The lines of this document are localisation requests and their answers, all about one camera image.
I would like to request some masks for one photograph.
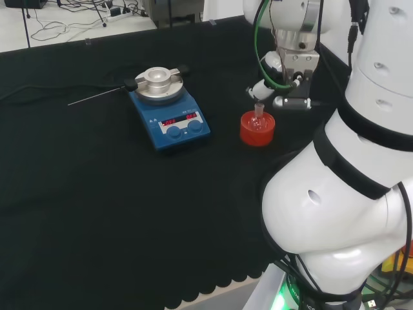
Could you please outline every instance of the cable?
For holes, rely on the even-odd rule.
[[[321,45],[321,23],[323,21],[323,11],[324,11],[324,0],[320,0],[320,9],[318,13],[318,26],[317,26],[317,41],[316,46]]]
[[[298,305],[298,310],[304,309],[304,297],[303,294],[299,295],[299,305]]]
[[[23,8],[23,1],[21,0],[21,13],[23,14],[23,22],[25,23],[25,30],[26,30],[26,38],[27,38],[27,45],[30,48],[30,40],[28,38],[28,30],[27,30],[27,24],[26,24],[26,16],[25,16],[25,9]]]
[[[102,18],[102,16],[101,16],[101,13],[100,13],[99,10],[97,9],[96,2],[95,2],[94,0],[92,0],[92,2],[93,2],[93,5],[95,6],[95,9],[96,9],[97,14],[99,15],[99,18],[100,18],[101,21],[102,21],[102,25],[103,25],[104,27],[106,27],[106,23],[103,21],[103,18]]]
[[[377,279],[375,276],[370,275],[370,279],[372,279],[373,281],[375,281],[375,283],[380,284],[381,286],[383,286],[384,288],[387,288],[385,293],[391,288],[391,285],[389,285],[391,282],[389,282],[388,284],[386,284],[385,282]],[[401,291],[396,291],[397,294],[399,295],[404,295],[406,294],[406,292],[401,292]]]
[[[17,87],[16,89],[12,90],[11,92],[0,96],[0,102],[3,100],[23,91],[28,88],[34,88],[34,89],[68,89],[68,88],[76,88],[76,87],[93,87],[93,88],[121,88],[124,85],[100,85],[100,84],[74,84],[74,85],[66,85],[66,86],[42,86],[42,85],[23,85],[20,87]]]
[[[63,10],[69,11],[71,13],[76,13],[76,12],[82,12],[86,10],[91,10],[91,11],[96,11],[95,7],[89,7],[87,5],[93,5],[92,3],[86,3],[86,2],[79,2],[76,0],[67,0],[68,3],[63,3],[59,5],[59,8],[62,8]],[[103,3],[103,0],[96,1],[97,5],[100,5]],[[80,8],[79,10],[71,10],[71,8]]]
[[[350,30],[348,31],[348,47],[347,47],[347,54],[348,54],[348,66],[352,70],[352,55],[354,51],[354,45],[357,41],[357,36],[359,34],[359,26],[358,23],[352,23]]]
[[[305,271],[305,273],[307,274],[308,278],[311,280],[311,282],[314,284],[314,286],[316,287],[317,291],[322,292],[322,290],[320,289],[320,286],[318,286],[317,282],[314,280],[314,278],[311,276],[310,271],[308,270],[308,268],[306,267],[306,265],[304,264],[304,261],[301,259],[300,255],[296,255],[301,266],[303,266],[303,269]]]
[[[263,17],[264,11],[267,8],[269,0],[261,0],[261,3],[258,6],[258,10],[256,13],[256,16],[254,18],[254,24],[253,24],[253,29],[254,29],[254,51],[257,57],[258,65],[261,70],[262,75],[264,75],[264,80],[270,84],[271,87],[273,88],[279,88],[279,89],[289,89],[292,88],[292,85],[280,85],[274,82],[271,77],[265,72],[265,69],[263,65],[260,62],[259,54],[258,54],[258,48],[257,48],[257,37],[258,37],[258,28],[259,24],[261,22],[261,18]]]
[[[403,182],[400,182],[398,184],[398,187],[401,193],[401,197],[403,198],[403,202],[405,204],[406,217],[407,217],[406,251],[405,252],[410,253],[410,248],[412,245],[412,209],[411,209],[410,200],[408,198],[408,194],[407,194],[407,191],[406,191],[406,188]],[[384,310],[386,306],[388,305],[388,303],[392,301],[394,293],[396,292],[401,280],[403,279],[403,273],[406,271],[407,262],[408,262],[408,255],[404,255],[403,260],[401,262],[401,267],[400,267],[398,276],[396,277],[394,285],[392,289],[390,290],[388,296],[386,297],[386,300],[384,301],[383,305],[380,307],[381,310]]]
[[[97,20],[95,20],[94,22],[88,23],[88,24],[82,24],[82,23],[65,24],[65,23],[62,23],[62,22],[60,22],[60,21],[43,21],[43,20],[39,20],[39,18],[38,18],[38,16],[37,16],[37,11],[36,11],[36,9],[34,10],[34,12],[35,12],[35,16],[36,16],[36,21],[37,21],[37,22],[41,25],[41,27],[42,27],[42,29],[39,29],[37,32],[35,32],[34,34],[32,34],[32,35],[30,36],[32,39],[34,39],[34,40],[36,40],[36,41],[48,41],[48,40],[51,40],[51,39],[55,39],[55,38],[57,38],[58,36],[60,36],[61,34],[68,33],[71,28],[85,29],[85,31],[81,31],[81,32],[77,33],[76,35],[74,35],[73,37],[71,37],[68,41],[66,41],[66,42],[69,42],[71,39],[77,37],[78,35],[80,35],[80,34],[82,34],[82,33],[84,33],[84,32],[86,32],[87,30],[97,28],[98,25],[96,25],[96,26],[93,26],[93,25],[100,20],[100,19],[97,19]],[[108,10],[107,10],[107,11],[106,11],[106,17],[105,17],[105,22],[107,21],[108,15],[109,15],[109,13],[108,13]],[[48,27],[48,26],[50,26],[50,25],[52,25],[52,24],[56,24],[56,23],[57,23],[57,24],[60,24],[60,25],[58,25],[58,26],[53,26],[53,27]],[[78,27],[78,26],[73,26],[73,25],[83,25],[83,26],[92,25],[92,26],[91,26],[91,27]],[[35,35],[36,35],[36,34],[42,32],[42,31],[45,31],[45,30],[50,30],[50,29],[55,29],[55,28],[63,28],[63,31],[59,32],[59,33],[58,33],[56,36],[54,36],[54,37],[48,37],[48,38],[46,38],[46,39],[38,39],[38,38],[35,38]]]
[[[137,0],[136,0],[136,3],[130,3],[128,5],[128,7],[130,7],[131,5],[133,6],[133,9],[132,9],[132,14],[133,15],[137,14],[137,15],[142,16],[142,17],[147,17],[147,15],[145,13],[145,10],[142,10],[142,9],[139,8],[139,2],[137,2]]]
[[[398,250],[398,251],[396,252],[396,254],[395,254],[394,263],[393,263],[392,275],[391,275],[391,277],[390,277],[389,283],[394,283],[394,279],[396,278],[396,274],[397,274],[398,266],[399,266],[399,256],[400,256],[400,252],[401,252],[401,251]],[[384,289],[384,291],[383,291],[383,294],[387,294],[387,291],[390,290],[390,289],[391,289],[391,287],[389,287],[389,286],[385,287],[385,289]]]

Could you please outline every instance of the red led display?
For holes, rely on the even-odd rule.
[[[190,114],[187,114],[187,115],[179,116],[177,118],[167,119],[166,121],[162,121],[161,123],[162,123],[163,126],[169,126],[169,125],[172,125],[172,124],[177,123],[179,121],[184,121],[186,119],[192,119],[192,118],[196,118],[196,117],[197,117],[196,113],[190,113]]]

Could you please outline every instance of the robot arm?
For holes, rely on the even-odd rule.
[[[244,0],[243,10],[249,23],[254,18],[261,0]],[[323,7],[323,22],[321,33],[334,28],[341,18],[344,0],[326,0]],[[275,0],[271,6],[272,22],[275,29],[317,33],[320,0]],[[267,10],[261,21],[261,26],[271,29],[270,12]]]
[[[260,3],[260,0],[244,1],[245,17],[250,23],[254,22]],[[329,31],[339,20],[343,3],[344,0],[325,1],[323,11],[326,17],[321,24],[321,33]],[[268,52],[262,60],[263,67],[278,83],[294,85],[286,97],[278,96],[274,100],[274,106],[309,109],[311,79],[319,61],[319,55],[314,48],[320,0],[273,1],[263,10],[260,26],[272,28],[272,24],[274,25],[273,35],[277,45],[277,50]],[[250,96],[257,101],[265,100],[274,91],[276,89],[264,79],[248,89]]]
[[[244,2],[249,21],[259,2]],[[279,33],[314,35],[314,28],[300,31],[313,2],[274,1],[273,21]],[[339,22],[342,4],[325,0],[322,31],[333,27],[334,20]],[[263,219],[268,233],[281,248],[301,255],[325,293],[356,290],[406,242],[406,211],[396,184],[403,181],[413,201],[412,16],[411,0],[372,1],[346,91],[347,105],[335,111],[322,130],[324,141],[347,170],[383,194],[363,192],[352,178],[343,177],[345,170],[328,165],[319,140],[279,171],[265,189]],[[267,14],[262,25],[270,28],[268,21]],[[299,52],[287,48],[283,40],[279,45]],[[257,85],[251,90],[253,95],[258,91]]]

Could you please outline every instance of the black band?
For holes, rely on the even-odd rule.
[[[356,134],[388,149],[413,152],[413,136],[386,129],[369,121],[354,110],[347,100],[340,105],[338,112],[345,124]]]
[[[390,189],[371,180],[342,157],[328,140],[324,127],[322,124],[314,137],[314,148],[323,164],[360,194],[373,200],[383,197]]]

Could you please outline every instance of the black tablecloth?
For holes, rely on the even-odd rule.
[[[332,106],[269,107],[272,144],[243,145],[239,120],[253,109],[245,89],[259,79],[251,32],[237,17],[0,54],[0,94],[186,64],[186,89],[212,131],[158,153],[122,90],[69,107],[101,90],[25,90],[0,102],[1,309],[158,310],[260,276],[272,253],[257,185],[311,140],[339,95],[320,66],[312,97]],[[262,32],[260,50],[271,48]]]

